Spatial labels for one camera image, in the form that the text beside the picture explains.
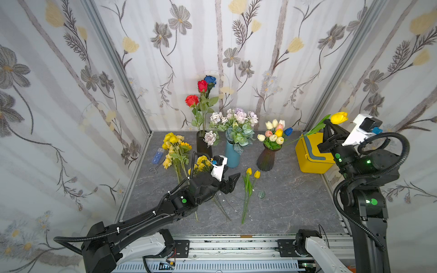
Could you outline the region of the yellow tulip stem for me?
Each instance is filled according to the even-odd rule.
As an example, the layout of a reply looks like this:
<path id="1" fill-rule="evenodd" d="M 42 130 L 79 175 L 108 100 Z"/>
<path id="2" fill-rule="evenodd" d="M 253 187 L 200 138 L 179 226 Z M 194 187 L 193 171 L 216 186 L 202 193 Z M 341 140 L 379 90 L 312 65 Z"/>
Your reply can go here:
<path id="1" fill-rule="evenodd" d="M 260 171 L 256 171 L 255 173 L 252 173 L 252 175 L 250 177 L 250 182 L 252 184 L 252 191 L 250 193 L 250 198 L 251 198 L 251 196 L 253 194 L 253 190 L 254 190 L 254 187 L 256 185 L 256 182 L 260 178 L 260 176 L 261 176 L 261 172 Z"/>
<path id="2" fill-rule="evenodd" d="M 252 184 L 250 182 L 251 175 L 252 175 L 252 169 L 248 168 L 246 171 L 246 175 L 244 177 L 245 198 L 244 198 L 244 207 L 243 207 L 242 218 L 241 218 L 242 225 L 244 224 L 245 219 L 246 219 L 246 215 L 248 212 L 250 193 L 252 191 Z"/>
<path id="3" fill-rule="evenodd" d="M 301 135 L 299 138 L 291 141 L 290 143 L 286 144 L 286 146 L 294 143 L 294 142 L 298 142 L 300 139 L 307 137 L 309 135 L 313 135 L 315 133 L 318 133 L 319 131 L 321 131 L 323 128 L 325 128 L 326 124 L 324 123 L 326 120 L 330 121 L 332 124 L 334 125 L 339 125 L 342 124 L 345 121 L 348 121 L 348 113 L 346 112 L 338 112 L 335 113 L 333 115 L 326 115 L 314 128 L 312 128 L 310 131 L 308 131 L 307 133 Z"/>

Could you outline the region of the teal vase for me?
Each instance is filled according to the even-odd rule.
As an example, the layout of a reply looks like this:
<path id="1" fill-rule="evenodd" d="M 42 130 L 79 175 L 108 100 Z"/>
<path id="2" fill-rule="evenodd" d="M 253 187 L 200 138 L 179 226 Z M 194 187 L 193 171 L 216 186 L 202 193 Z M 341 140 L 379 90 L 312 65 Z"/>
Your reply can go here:
<path id="1" fill-rule="evenodd" d="M 225 148 L 225 157 L 227 157 L 227 166 L 229 168 L 236 168 L 240 164 L 240 154 L 235 152 L 234 145 L 227 142 Z"/>

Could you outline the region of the dark glass vase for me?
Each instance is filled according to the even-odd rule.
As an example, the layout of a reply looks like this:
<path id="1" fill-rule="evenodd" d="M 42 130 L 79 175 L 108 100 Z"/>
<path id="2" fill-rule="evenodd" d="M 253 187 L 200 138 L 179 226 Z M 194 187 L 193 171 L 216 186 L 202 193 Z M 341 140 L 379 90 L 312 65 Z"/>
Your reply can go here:
<path id="1" fill-rule="evenodd" d="M 275 151 L 265 148 L 257 159 L 257 167 L 259 170 L 267 172 L 272 170 L 275 162 Z"/>

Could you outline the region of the black vase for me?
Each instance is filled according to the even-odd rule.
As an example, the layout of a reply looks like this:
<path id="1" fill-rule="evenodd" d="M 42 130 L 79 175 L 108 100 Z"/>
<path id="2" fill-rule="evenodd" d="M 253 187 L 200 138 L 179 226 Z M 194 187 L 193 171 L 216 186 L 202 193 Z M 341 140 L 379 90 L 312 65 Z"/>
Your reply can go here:
<path id="1" fill-rule="evenodd" d="M 199 131 L 196 133 L 196 151 L 198 153 L 207 154 L 209 158 L 213 157 L 212 147 L 208 146 L 208 144 L 204 141 L 203 131 Z"/>

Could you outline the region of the yellow rose bunch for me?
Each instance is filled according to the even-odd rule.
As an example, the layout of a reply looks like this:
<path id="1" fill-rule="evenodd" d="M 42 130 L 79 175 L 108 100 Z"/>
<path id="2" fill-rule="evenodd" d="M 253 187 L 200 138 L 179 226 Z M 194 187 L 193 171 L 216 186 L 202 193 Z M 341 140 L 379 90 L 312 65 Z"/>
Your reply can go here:
<path id="1" fill-rule="evenodd" d="M 189 153 L 192 150 L 192 146 L 184 140 L 185 137 L 182 135 L 168 133 L 162 144 L 162 149 L 167 151 L 162 165 L 165 169 L 174 168 L 178 184 L 188 176 L 187 166 L 190 162 Z"/>

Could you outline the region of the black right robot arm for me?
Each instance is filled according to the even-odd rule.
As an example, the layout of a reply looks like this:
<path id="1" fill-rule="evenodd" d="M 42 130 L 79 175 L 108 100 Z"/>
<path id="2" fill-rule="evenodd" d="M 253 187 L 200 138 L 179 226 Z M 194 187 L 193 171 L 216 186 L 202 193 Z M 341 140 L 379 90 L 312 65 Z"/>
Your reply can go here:
<path id="1" fill-rule="evenodd" d="M 358 115 L 352 132 L 326 117 L 315 128 L 323 132 L 320 152 L 333 155 L 344 180 L 333 190 L 335 208 L 351 225 L 356 271 L 389 273 L 386 231 L 388 209 L 381 187 L 399 179 L 410 153 L 407 138 L 380 130 L 382 122 Z"/>

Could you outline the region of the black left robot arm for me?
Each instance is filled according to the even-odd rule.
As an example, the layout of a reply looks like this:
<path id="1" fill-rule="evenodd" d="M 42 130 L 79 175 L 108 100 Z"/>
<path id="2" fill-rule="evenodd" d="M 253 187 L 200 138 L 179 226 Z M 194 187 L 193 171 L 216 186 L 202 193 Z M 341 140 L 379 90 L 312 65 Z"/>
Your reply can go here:
<path id="1" fill-rule="evenodd" d="M 81 255 L 88 273 L 111 273 L 118 265 L 139 257 L 163 258 L 176 248 L 166 225 L 195 213 L 217 192 L 234 191 L 241 174 L 225 177 L 227 161 L 225 156 L 216 155 L 208 171 L 191 170 L 155 207 L 140 215 L 108 226 L 98 222 L 85 237 L 57 236 L 53 240 Z"/>

